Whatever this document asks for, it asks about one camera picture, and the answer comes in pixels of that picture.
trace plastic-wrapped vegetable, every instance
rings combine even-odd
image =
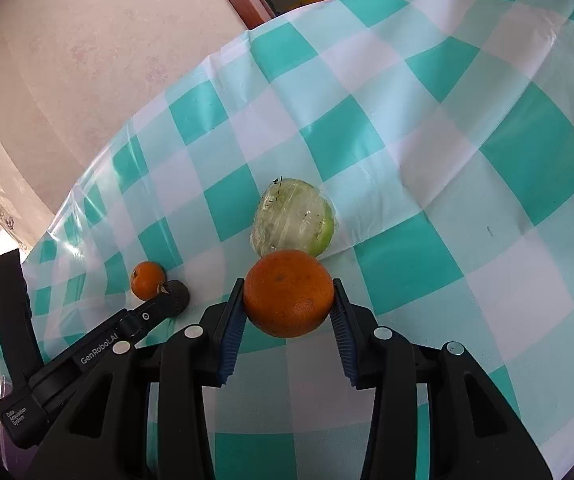
[[[318,256],[327,249],[334,225],[332,206],[320,190],[302,180],[280,178],[260,199],[251,245],[259,256],[283,249]]]

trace silver rivet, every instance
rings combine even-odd
[[[391,336],[393,336],[393,335],[394,335],[394,332],[392,332],[386,326],[379,326],[378,328],[375,328],[373,330],[373,336],[376,339],[387,340],[387,339],[391,339]]]
[[[450,341],[447,344],[447,351],[450,354],[462,355],[465,351],[465,347],[463,345],[461,345],[460,343],[458,343],[458,341]]]
[[[112,350],[113,353],[121,355],[124,354],[125,352],[128,352],[130,348],[131,344],[129,343],[129,341],[118,341],[117,343],[113,344]]]
[[[185,329],[185,336],[188,337],[189,339],[196,339],[197,337],[203,335],[203,332],[204,332],[203,327],[201,327],[200,325],[189,325]]]

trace plastic tablecloth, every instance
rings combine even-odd
[[[192,291],[144,344],[197,322],[257,260],[254,209],[280,176],[333,202],[321,260],[350,300],[417,344],[462,342],[561,478],[574,463],[574,0],[329,0],[206,58],[127,121],[23,264],[45,359],[138,303],[128,277],[143,260]],[[344,377],[329,321],[290,340],[248,323],[234,375],[205,389],[216,476],[357,479],[372,402]],[[426,402],[419,388],[419,479]],[[154,391],[153,452],[155,408]]]

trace green vegetable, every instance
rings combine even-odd
[[[280,178],[267,188],[251,229],[259,256],[299,249],[318,256],[334,235],[334,212],[318,189],[294,178]]]

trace small orange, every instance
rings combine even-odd
[[[243,303],[250,321],[275,337],[297,337],[320,325],[334,301],[327,269],[298,250],[269,253],[249,269]]]
[[[136,297],[147,301],[157,295],[158,285],[164,280],[165,272],[161,266],[154,262],[141,262],[134,267],[129,281]]]

